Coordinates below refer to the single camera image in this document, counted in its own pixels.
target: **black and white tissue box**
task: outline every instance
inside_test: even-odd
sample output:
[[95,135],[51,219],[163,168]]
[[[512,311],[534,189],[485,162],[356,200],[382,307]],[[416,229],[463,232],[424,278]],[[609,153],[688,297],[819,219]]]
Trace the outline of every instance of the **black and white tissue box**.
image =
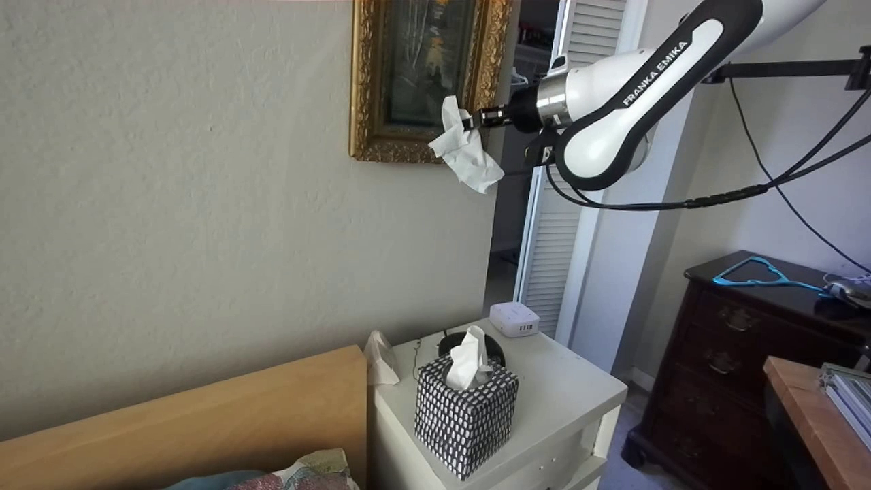
[[446,387],[448,356],[416,373],[413,433],[463,481],[510,440],[516,403],[516,375],[492,364],[481,384]]

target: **robotic arm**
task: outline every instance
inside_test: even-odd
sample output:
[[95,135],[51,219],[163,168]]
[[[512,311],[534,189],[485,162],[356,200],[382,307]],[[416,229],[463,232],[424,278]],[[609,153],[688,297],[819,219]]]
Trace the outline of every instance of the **robotic arm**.
[[825,0],[703,0],[655,49],[572,67],[552,67],[507,105],[473,113],[473,124],[549,134],[567,181],[598,189],[633,168],[646,134],[731,53],[767,42]]

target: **wooden bed headboard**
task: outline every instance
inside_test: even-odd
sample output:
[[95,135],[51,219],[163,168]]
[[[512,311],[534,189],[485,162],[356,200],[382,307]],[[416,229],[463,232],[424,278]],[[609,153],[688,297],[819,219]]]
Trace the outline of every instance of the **wooden bed headboard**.
[[159,486],[291,466],[341,447],[367,481],[367,364],[356,346],[0,444],[0,486]]

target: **dark wood dresser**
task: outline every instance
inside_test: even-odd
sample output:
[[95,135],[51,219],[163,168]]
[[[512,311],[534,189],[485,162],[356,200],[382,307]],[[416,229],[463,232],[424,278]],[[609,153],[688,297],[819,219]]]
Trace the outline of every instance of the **dark wood dresser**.
[[[804,364],[854,364],[871,316],[827,304],[800,286],[717,286],[714,278],[753,252],[730,252],[687,268],[688,286],[643,422],[624,459],[661,462],[688,486],[795,486],[766,419],[766,356]],[[789,279],[821,286],[825,272],[767,258]],[[745,260],[731,279],[770,278]]]

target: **painting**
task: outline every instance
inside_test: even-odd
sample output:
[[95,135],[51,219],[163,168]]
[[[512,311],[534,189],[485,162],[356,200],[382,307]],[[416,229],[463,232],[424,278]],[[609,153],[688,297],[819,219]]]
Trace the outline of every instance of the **painting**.
[[353,0],[352,157],[436,160],[440,101],[497,102],[514,0]]

